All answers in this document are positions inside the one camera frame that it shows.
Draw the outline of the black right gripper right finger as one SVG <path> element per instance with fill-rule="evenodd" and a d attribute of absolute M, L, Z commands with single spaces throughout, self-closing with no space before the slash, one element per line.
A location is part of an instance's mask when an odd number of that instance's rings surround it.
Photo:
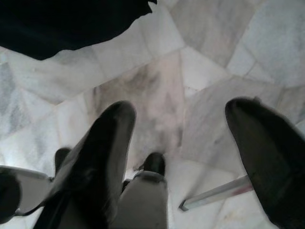
<path fill-rule="evenodd" d="M 242 164 L 269 220 L 280 229 L 305 227 L 305 138 L 276 110 L 238 97 L 225 117 Z"/>

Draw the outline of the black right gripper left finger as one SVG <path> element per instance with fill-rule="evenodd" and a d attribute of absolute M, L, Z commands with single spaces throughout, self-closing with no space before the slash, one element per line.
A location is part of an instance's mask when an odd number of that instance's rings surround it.
<path fill-rule="evenodd" d="M 59 229 L 79 223 L 82 229 L 107 229 L 122 193 L 127 154 L 136 119 L 134 106 L 118 101 L 106 108 L 68 153 L 35 223 Z"/>

